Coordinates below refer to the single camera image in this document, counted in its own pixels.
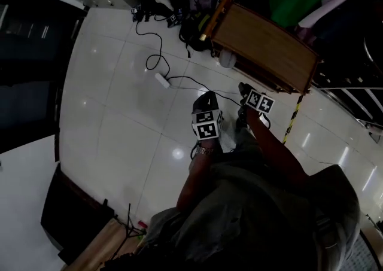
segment backpack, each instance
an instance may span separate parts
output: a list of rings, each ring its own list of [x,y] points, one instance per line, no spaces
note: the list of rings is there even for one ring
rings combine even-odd
[[[210,17],[208,13],[198,11],[196,13],[190,13],[183,20],[179,38],[185,43],[186,50],[188,45],[191,46],[194,51],[198,52],[211,49],[211,43],[208,38],[205,41],[199,40],[199,37],[203,34],[209,23]],[[187,57],[190,58],[189,50],[187,50]]]

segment hazard tape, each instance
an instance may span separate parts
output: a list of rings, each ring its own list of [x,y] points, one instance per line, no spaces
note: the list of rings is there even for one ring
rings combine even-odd
[[[295,118],[297,117],[297,114],[298,114],[298,111],[299,111],[299,108],[300,108],[300,103],[302,102],[303,100],[303,96],[299,96],[298,98],[298,102],[297,102],[297,106],[295,107],[295,112],[293,113],[293,116],[291,117],[291,120],[290,120],[290,124],[288,125],[288,128],[286,130],[286,133],[285,133],[285,136],[283,138],[283,144],[286,143],[286,140],[287,140],[287,136],[288,134],[290,134],[291,132],[291,128],[293,127],[293,124],[294,124],[294,121],[295,121]]]

